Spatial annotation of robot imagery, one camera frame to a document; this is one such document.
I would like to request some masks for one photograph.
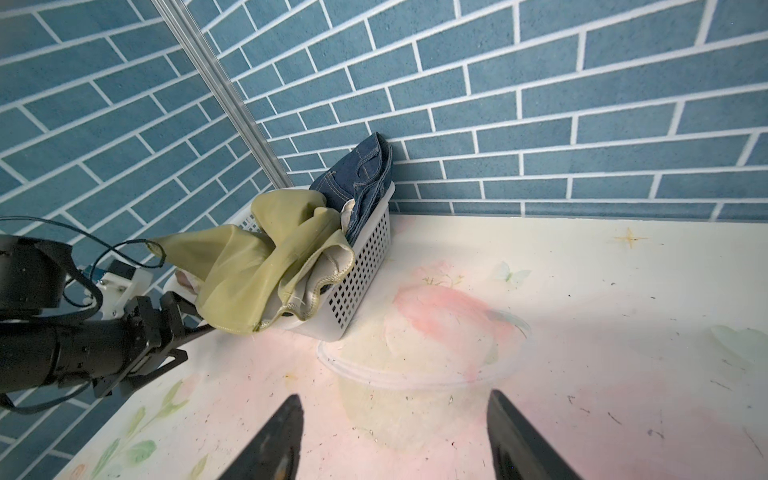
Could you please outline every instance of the painted leaf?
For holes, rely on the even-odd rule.
[[[197,477],[199,477],[200,474],[203,473],[203,470],[205,469],[205,462],[207,461],[208,461],[208,455],[206,454],[192,468],[192,472],[190,472],[190,480],[197,480]]]
[[[179,388],[181,387],[182,380],[179,380],[176,382],[176,385],[172,386],[170,390],[168,390],[168,393],[165,394],[165,398],[163,398],[163,407],[166,405],[170,405],[170,403],[174,400],[174,397],[176,396],[176,392],[179,391]]]
[[[157,449],[157,445],[152,440],[144,440],[143,442],[132,445],[125,457],[128,460],[129,466],[136,466],[142,463],[147,458],[150,458],[154,451]]]
[[[144,416],[147,414],[147,409],[143,406],[136,411],[134,414],[134,418],[131,419],[131,423],[128,424],[128,433],[126,435],[131,436],[134,432],[136,432],[136,429],[138,428],[139,424],[141,423],[141,420],[144,419]]]
[[[104,453],[101,454],[101,458],[98,459],[98,463],[96,464],[93,473],[91,473],[91,478],[94,478],[96,475],[101,473],[102,470],[104,470],[104,467],[107,466],[107,463],[114,454],[114,451],[118,449],[118,445],[120,445],[120,439],[115,439],[114,442],[112,442],[111,445],[109,445],[107,449],[104,450]]]

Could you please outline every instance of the plastic basket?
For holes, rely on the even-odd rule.
[[[321,306],[315,316],[305,321],[292,316],[280,317],[270,328],[290,330],[327,342],[341,338],[392,243],[392,235],[389,232],[389,199],[394,193],[395,184],[390,184],[352,247],[355,252],[355,266],[344,281],[323,294]],[[250,204],[230,218],[228,223],[244,230],[257,229],[250,213]]]

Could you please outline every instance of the green fabric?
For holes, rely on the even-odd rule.
[[[203,280],[196,306],[210,325],[248,334],[286,312],[310,318],[320,289],[341,283],[354,266],[339,212],[325,205],[314,190],[275,190],[250,207],[263,233],[222,225],[152,240],[168,262]]]

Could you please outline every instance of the blue tile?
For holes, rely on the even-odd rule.
[[[250,23],[245,8],[240,7],[234,12],[224,17],[211,30],[210,34],[216,40],[216,45],[223,50],[227,50],[237,42],[244,40],[245,37],[254,33],[253,25]]]
[[[664,175],[656,198],[768,197],[768,171]]]
[[[417,42],[422,67],[438,67],[512,45],[512,12],[506,8]]]
[[[144,20],[149,20],[151,18],[157,18],[160,16],[159,13],[157,13],[157,9],[152,4],[152,0],[133,0],[134,7],[141,13],[141,16],[144,17]]]
[[[32,15],[0,19],[0,58],[56,43]]]
[[[275,68],[272,65],[267,65],[247,77],[241,78],[240,86],[243,87],[243,91],[248,95],[248,98],[251,98],[279,88],[283,84],[280,83]]]
[[[298,114],[275,118],[274,120],[265,121],[264,124],[273,137],[282,137],[283,135],[295,134],[297,131],[304,131],[304,126],[301,124]]]
[[[747,165],[768,165],[768,135],[762,134],[752,149]]]
[[[302,120],[304,120],[304,124],[310,130],[336,123],[336,117],[333,116],[329,105],[320,105],[319,107],[310,108],[299,113]]]
[[[395,109],[415,107],[433,101],[466,95],[464,74],[461,68],[442,71],[428,77],[417,78],[389,87]]]
[[[481,152],[551,147],[569,143],[570,118],[478,131],[478,146]]]
[[[0,104],[122,63],[103,38],[0,66]]]
[[[200,78],[200,75],[194,75],[172,84],[170,87],[156,91],[154,96],[166,111],[173,111],[209,93],[208,85]]]
[[[328,22],[315,2],[243,45],[243,51],[252,65],[261,65],[325,30]]]
[[[197,26],[202,28],[213,21],[214,18],[220,15],[219,9],[216,8],[213,0],[192,0],[187,5],[187,10],[192,14]]]
[[[43,217],[94,187],[96,182],[80,167],[75,166],[9,198],[3,202],[2,209],[11,215]],[[26,224],[21,222],[13,231]],[[8,223],[3,223],[3,228],[7,226]]]
[[[262,118],[275,115],[275,111],[272,109],[270,101],[266,98],[259,98],[256,101],[248,102],[246,107],[248,107],[248,110],[250,110],[250,113],[256,120],[261,120]]]
[[[257,28],[262,28],[275,18],[288,12],[284,0],[249,0],[245,4]]]
[[[331,168],[337,161],[341,160],[344,155],[349,153],[349,148],[342,148],[341,150],[324,151],[320,154],[323,158],[323,163],[326,167]]]
[[[210,215],[219,223],[219,225],[221,225],[236,214],[241,208],[252,202],[253,198],[258,193],[256,188],[250,182],[247,182],[232,192],[226,200],[216,205],[215,208],[210,211]]]
[[[415,185],[400,184],[395,189],[395,193],[392,194],[393,200],[417,200],[419,195],[416,193]]]
[[[310,174],[288,174],[294,187],[302,187],[304,185],[312,184],[312,176]]]
[[[150,151],[138,138],[131,137],[85,161],[102,180],[109,180],[123,170],[133,167],[150,156]]]
[[[69,403],[61,404],[43,420],[38,428],[9,452],[3,460],[0,478],[6,480],[18,477],[82,412],[83,409],[80,407]]]
[[[300,0],[290,0],[291,6],[296,6]],[[383,3],[384,0],[326,0],[326,9],[331,19],[331,24],[338,25],[352,17]]]
[[[357,88],[405,77],[419,71],[413,47],[406,45],[349,66],[349,74]]]
[[[725,167],[736,164],[745,143],[739,136],[525,154],[525,174]]]
[[[768,91],[688,101],[678,134],[768,125]]]
[[[648,198],[653,175],[575,178],[571,198]]]
[[[768,220],[768,204],[725,204],[717,219],[764,222]]]
[[[81,84],[28,103],[25,107],[48,129],[53,130],[107,107],[107,102],[92,86]]]
[[[232,156],[229,148],[226,146],[219,148],[179,175],[179,180],[187,189],[194,190],[229,167],[234,161],[235,157]]]
[[[519,215],[520,204],[515,202],[454,202],[456,214],[467,215]]]
[[[443,162],[447,178],[514,177],[520,174],[517,155],[462,158]]]
[[[453,20],[451,0],[406,0],[368,19],[376,47]]]
[[[293,144],[290,143],[289,138],[271,141],[269,142],[269,144],[270,144],[270,147],[272,147],[272,151],[274,151],[275,155],[277,156],[296,153],[296,148],[293,148]]]
[[[708,219],[714,204],[547,204],[528,202],[527,217],[612,217],[612,218],[678,218]]]
[[[469,132],[406,140],[406,149],[411,160],[475,153],[472,134]]]
[[[707,41],[768,30],[768,4],[763,0],[720,0]]]
[[[703,8],[699,0],[588,32],[584,68],[694,46]]]
[[[270,95],[270,99],[278,112],[284,112],[351,91],[346,73],[344,70],[338,70],[279,91]]]
[[[259,170],[259,164],[253,158],[253,155],[248,155],[239,161],[237,165],[221,174],[219,180],[221,180],[221,183],[227,190],[232,190],[240,182],[253,175],[253,172],[256,170]]]
[[[299,155],[298,157],[288,157],[284,160],[292,171],[325,168],[318,154]]]
[[[200,102],[200,106],[205,110],[211,120],[214,120],[221,115],[224,115],[224,109],[219,105],[219,101],[215,97],[209,97]]]
[[[176,182],[171,181],[135,204],[133,209],[139,217],[149,222],[186,196],[187,192],[182,190]]]
[[[141,185],[144,189],[153,187],[195,161],[196,158],[192,149],[186,144],[181,144],[130,172],[109,188],[100,190],[74,205],[69,209],[69,213],[89,227],[139,197],[144,190],[137,189],[137,185]]]
[[[486,181],[485,198],[565,198],[564,178]]]
[[[253,176],[253,182],[256,183],[256,186],[259,187],[260,190],[263,190],[270,184],[270,179],[263,171],[261,171]]]
[[[31,180],[135,130],[162,115],[149,97],[89,120],[25,148],[5,161]]]
[[[150,147],[158,151],[174,143],[184,135],[192,133],[206,123],[208,123],[208,120],[200,108],[197,105],[192,105],[159,124],[149,127],[141,132],[141,136]]]
[[[174,78],[173,68],[165,58],[159,57],[97,78],[96,85],[110,100],[118,102]]]
[[[550,41],[469,64],[473,93],[508,87],[576,71],[577,37]]]
[[[206,127],[205,130],[190,138],[190,143],[195,147],[197,153],[205,155],[206,152],[213,150],[218,144],[227,141],[237,130],[232,125],[229,118],[222,118],[215,124]]]
[[[673,110],[674,105],[668,104],[585,115],[578,118],[577,142],[664,136],[669,131]]]
[[[184,52],[184,50],[172,51],[168,54],[168,58],[170,59],[170,62],[174,64],[174,67],[176,67],[176,69],[179,71],[179,74],[185,75],[195,70],[194,65],[192,65],[192,61],[189,57],[187,57],[187,53]]]
[[[392,165],[392,181],[440,180],[442,171],[439,162]]]
[[[42,133],[26,115],[17,108],[0,112],[0,151],[18,145]]]
[[[335,101],[333,102],[333,110],[339,116],[339,121],[350,121],[392,111],[389,108],[389,100],[387,100],[384,90],[370,91],[366,94]]]
[[[219,62],[230,78],[236,77],[250,68],[239,48],[220,58]]]
[[[655,0],[530,0],[520,4],[521,40],[610,17]]]
[[[43,10],[40,16],[62,40],[93,35],[139,22],[125,0],[95,0]]]
[[[397,202],[401,214],[450,214],[448,202]]]
[[[54,478],[68,463],[66,458],[46,455],[25,478]]]
[[[515,93],[510,92],[433,108],[432,116],[436,129],[451,130],[514,120],[516,112]]]
[[[248,145],[245,145],[245,141],[243,141],[243,138],[241,137],[237,137],[234,140],[232,140],[230,142],[230,148],[232,148],[232,151],[235,153],[235,155],[238,158],[250,152]]]
[[[325,70],[369,51],[371,42],[362,22],[310,45],[310,54],[318,70]]]
[[[768,81],[768,41],[523,90],[523,115],[664,98]]]
[[[368,137],[365,124],[352,124],[343,127],[313,132],[293,137],[293,143],[299,151],[320,150],[323,148],[357,145]]]
[[[275,62],[275,65],[280,72],[280,77],[287,84],[315,73],[310,56],[306,54],[306,50],[299,50],[293,55]]]
[[[371,126],[371,131],[378,131],[386,138],[427,134],[432,131],[432,125],[429,123],[429,114],[427,114],[426,110],[377,118],[368,122],[368,125]]]
[[[479,182],[446,182],[442,184],[419,184],[419,193],[424,199],[481,198]]]
[[[112,35],[111,38],[129,61],[179,45],[163,22]]]

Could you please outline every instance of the blue brick wall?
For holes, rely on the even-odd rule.
[[[764,0],[224,3],[190,9],[295,183],[379,131],[394,211],[768,220]]]
[[[270,188],[150,1],[0,5],[1,215],[51,218],[117,243],[215,227]],[[54,227],[0,229],[69,242],[81,265],[101,253]],[[169,273],[155,273],[156,302]],[[13,396],[29,406],[61,394]],[[123,401],[88,391],[37,415],[0,411],[0,480],[52,478]]]

